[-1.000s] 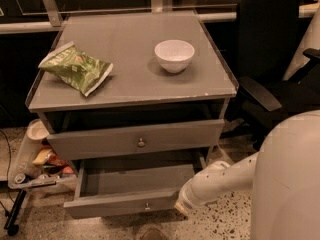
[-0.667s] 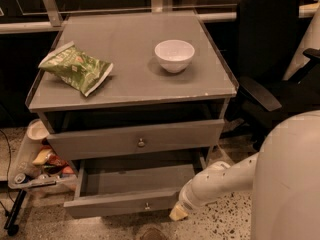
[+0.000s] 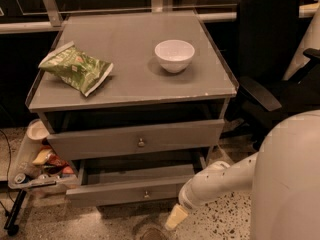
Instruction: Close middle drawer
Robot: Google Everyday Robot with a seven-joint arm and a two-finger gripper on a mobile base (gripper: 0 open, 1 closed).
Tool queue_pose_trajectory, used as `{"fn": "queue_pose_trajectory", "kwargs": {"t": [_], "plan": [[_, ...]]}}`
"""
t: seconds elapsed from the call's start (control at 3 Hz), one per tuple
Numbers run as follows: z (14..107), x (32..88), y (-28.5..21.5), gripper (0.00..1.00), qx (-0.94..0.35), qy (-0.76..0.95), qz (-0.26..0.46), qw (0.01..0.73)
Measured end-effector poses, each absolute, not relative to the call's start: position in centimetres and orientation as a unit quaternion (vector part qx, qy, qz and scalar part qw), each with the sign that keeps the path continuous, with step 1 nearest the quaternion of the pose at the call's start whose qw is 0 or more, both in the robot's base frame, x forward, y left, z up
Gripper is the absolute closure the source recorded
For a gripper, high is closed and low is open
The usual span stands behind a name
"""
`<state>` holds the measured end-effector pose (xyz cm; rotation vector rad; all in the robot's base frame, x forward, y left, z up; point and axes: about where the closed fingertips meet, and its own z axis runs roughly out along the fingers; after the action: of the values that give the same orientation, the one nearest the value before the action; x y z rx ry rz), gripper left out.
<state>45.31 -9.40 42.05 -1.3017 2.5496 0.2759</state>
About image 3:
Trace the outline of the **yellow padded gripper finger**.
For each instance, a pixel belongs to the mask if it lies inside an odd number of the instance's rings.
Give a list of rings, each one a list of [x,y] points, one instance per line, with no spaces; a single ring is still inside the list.
[[[167,221],[165,223],[165,228],[167,230],[174,230],[180,223],[182,223],[188,217],[188,211],[184,209],[180,204],[176,204]]]

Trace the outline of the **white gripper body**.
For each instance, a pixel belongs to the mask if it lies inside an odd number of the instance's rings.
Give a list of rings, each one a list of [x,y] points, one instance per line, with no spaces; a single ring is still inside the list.
[[[200,200],[192,190],[192,180],[189,180],[183,185],[178,195],[178,201],[187,211],[196,210],[203,205],[203,201]]]

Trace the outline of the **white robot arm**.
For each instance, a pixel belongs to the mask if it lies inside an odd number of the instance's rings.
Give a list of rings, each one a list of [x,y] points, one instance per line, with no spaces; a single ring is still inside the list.
[[[250,240],[319,240],[320,111],[291,116],[258,152],[233,164],[218,161],[182,187],[165,228],[227,192],[252,192]]]

